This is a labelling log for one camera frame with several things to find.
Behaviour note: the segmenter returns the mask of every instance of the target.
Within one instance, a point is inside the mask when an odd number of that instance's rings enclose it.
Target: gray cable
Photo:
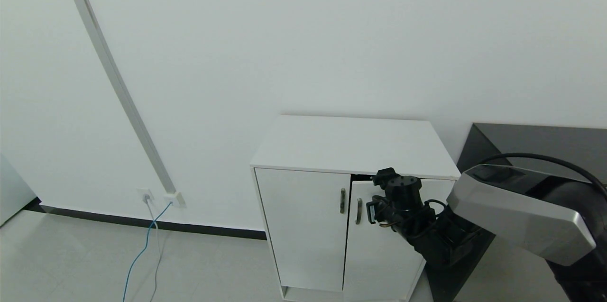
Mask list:
[[[149,198],[145,199],[147,210],[150,211],[150,216],[152,220],[155,219],[154,214],[152,213],[152,208],[149,204]],[[156,226],[156,243],[158,244],[158,264],[156,265],[156,271],[154,272],[154,292],[152,293],[152,297],[150,298],[150,302],[154,300],[154,295],[156,295],[156,289],[158,288],[158,268],[160,267],[160,261],[162,260],[162,253],[164,252],[164,247],[160,248],[160,237],[158,235],[158,224],[154,222],[154,226]]]

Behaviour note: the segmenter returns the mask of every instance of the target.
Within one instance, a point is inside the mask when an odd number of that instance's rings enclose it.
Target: black baseboard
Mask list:
[[[110,216],[102,215],[98,213],[89,213],[82,211],[73,211],[66,209],[57,209],[55,207],[39,205],[37,207],[29,206],[26,210],[39,211],[52,215],[69,216],[72,218],[79,218],[85,220],[93,220],[100,222],[109,222],[111,224],[120,224],[128,226],[137,226],[148,228],[151,220],[128,218],[122,216]],[[241,229],[228,229],[226,227],[215,227],[215,226],[202,226],[202,225],[191,225],[191,224],[178,224],[175,222],[158,221],[158,228],[161,230],[189,232],[189,233],[201,233],[204,235],[217,235],[226,237],[237,237],[237,238],[248,238],[248,239],[260,239],[266,240],[264,231],[254,230],[241,230]]]
[[[40,203],[41,203],[40,199],[38,197],[36,197],[32,201],[30,201],[27,205],[25,205],[22,208],[22,210],[46,213],[40,206]]]

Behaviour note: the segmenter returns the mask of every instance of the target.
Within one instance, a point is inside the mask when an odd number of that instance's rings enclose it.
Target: cabinet handle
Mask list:
[[[345,188],[342,188],[341,191],[341,200],[340,200],[340,213],[345,213]]]
[[[358,210],[356,211],[356,225],[360,224],[361,215],[362,215],[362,199],[358,198]]]

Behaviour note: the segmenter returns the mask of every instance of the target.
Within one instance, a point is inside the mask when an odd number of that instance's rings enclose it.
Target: wall outlet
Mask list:
[[[174,207],[186,207],[182,192],[167,193],[165,194],[165,200],[167,203],[172,202]]]
[[[143,201],[143,197],[146,196],[146,194],[150,196],[150,200],[154,200],[152,191],[150,191],[149,188],[139,187],[139,188],[137,188],[137,193],[139,194],[141,201]]]

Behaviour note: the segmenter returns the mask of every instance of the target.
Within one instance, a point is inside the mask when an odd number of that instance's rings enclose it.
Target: cabinet door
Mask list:
[[[349,175],[265,168],[255,175],[280,284],[342,291]]]
[[[446,202],[453,181],[422,179],[421,198]],[[343,296],[345,302],[408,301],[425,259],[398,233],[370,224],[367,202],[384,191],[369,181],[352,183]],[[360,199],[360,223],[358,200]],[[436,213],[442,207],[433,204]]]

